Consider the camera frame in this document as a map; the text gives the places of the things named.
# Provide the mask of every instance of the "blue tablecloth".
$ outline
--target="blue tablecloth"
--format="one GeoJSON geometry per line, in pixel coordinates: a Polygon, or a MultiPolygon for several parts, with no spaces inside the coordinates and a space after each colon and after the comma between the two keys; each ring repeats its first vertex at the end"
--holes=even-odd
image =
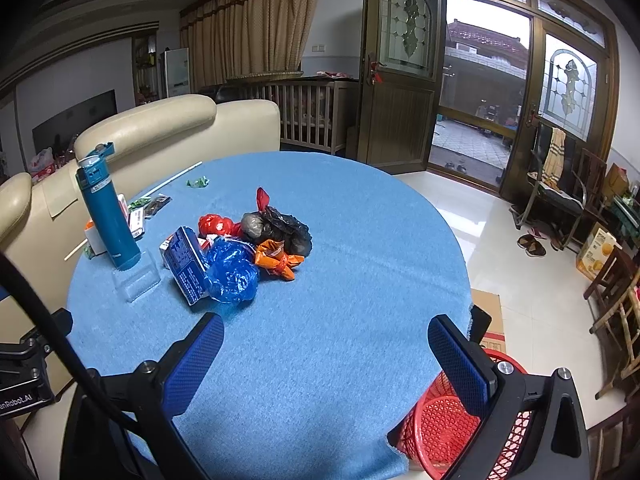
{"type": "Polygon", "coordinates": [[[205,163],[164,187],[173,201],[140,240],[161,283],[133,303],[116,296],[106,255],[82,256],[69,289],[69,336],[102,375],[158,360],[206,310],[225,341],[174,423],[215,479],[386,479],[406,459],[386,443],[440,367],[427,325],[448,314],[466,332],[470,287],[460,247],[436,209],[369,166],[316,153],[276,152],[205,163]],[[205,175],[208,187],[188,178],[205,175]],[[314,248],[293,282],[263,280],[253,303],[187,307],[158,247],[206,213],[237,221],[271,205],[309,226],[314,248]]]}

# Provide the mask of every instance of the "clear plastic container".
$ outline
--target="clear plastic container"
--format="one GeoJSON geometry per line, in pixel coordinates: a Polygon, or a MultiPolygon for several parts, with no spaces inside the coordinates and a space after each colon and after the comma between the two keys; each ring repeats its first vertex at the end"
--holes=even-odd
{"type": "Polygon", "coordinates": [[[127,270],[115,269],[111,273],[118,296],[127,303],[132,303],[146,291],[160,283],[158,266],[149,253],[140,254],[140,260],[127,270]]]}

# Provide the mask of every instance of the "building roof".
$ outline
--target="building roof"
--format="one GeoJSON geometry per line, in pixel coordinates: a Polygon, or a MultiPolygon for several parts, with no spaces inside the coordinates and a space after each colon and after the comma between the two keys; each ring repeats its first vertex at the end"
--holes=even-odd
{"type": "Polygon", "coordinates": [[[520,43],[520,38],[512,38],[494,30],[477,27],[458,20],[453,20],[453,23],[449,23],[447,29],[452,41],[470,44],[471,46],[489,47],[522,60],[526,60],[529,57],[529,49],[520,43]]]}

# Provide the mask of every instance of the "curtain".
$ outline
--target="curtain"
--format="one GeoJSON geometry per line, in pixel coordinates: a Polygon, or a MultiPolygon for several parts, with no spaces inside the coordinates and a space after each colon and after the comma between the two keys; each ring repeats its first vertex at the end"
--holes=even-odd
{"type": "Polygon", "coordinates": [[[192,88],[297,70],[318,0],[199,0],[180,12],[192,88]]]}

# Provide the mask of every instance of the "wooden chair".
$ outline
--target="wooden chair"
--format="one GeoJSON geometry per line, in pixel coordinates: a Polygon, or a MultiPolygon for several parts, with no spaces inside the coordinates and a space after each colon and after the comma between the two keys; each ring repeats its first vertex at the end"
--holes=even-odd
{"type": "Polygon", "coordinates": [[[607,163],[599,156],[583,148],[580,153],[578,170],[575,172],[577,179],[574,183],[573,195],[580,196],[582,190],[580,183],[584,183],[587,191],[587,200],[584,203],[583,214],[604,226],[607,225],[607,221],[602,217],[600,211],[602,209],[602,184],[606,174],[607,163]]]}
{"type": "Polygon", "coordinates": [[[607,258],[604,266],[596,278],[584,291],[583,297],[588,300],[594,295],[600,316],[609,311],[614,303],[631,283],[638,266],[631,256],[618,247],[613,247],[613,252],[607,258]]]}
{"type": "Polygon", "coordinates": [[[640,396],[587,430],[593,480],[640,478],[640,396]]]}
{"type": "MultiPolygon", "coordinates": [[[[638,300],[638,296],[636,295],[636,285],[639,280],[640,269],[636,270],[631,283],[620,295],[618,300],[589,330],[589,332],[593,334],[605,326],[622,353],[622,358],[616,367],[616,371],[613,373],[612,379],[596,394],[596,399],[602,397],[613,387],[620,386],[622,381],[631,377],[640,369],[640,352],[636,353],[636,349],[634,348],[635,342],[638,341],[640,337],[640,300],[638,300]],[[620,322],[622,324],[622,343],[620,343],[619,336],[610,325],[611,319],[616,314],[620,316],[620,322]]],[[[631,393],[628,394],[627,398],[632,397],[633,394],[640,390],[640,384],[635,377],[634,381],[636,385],[631,393]]]]}

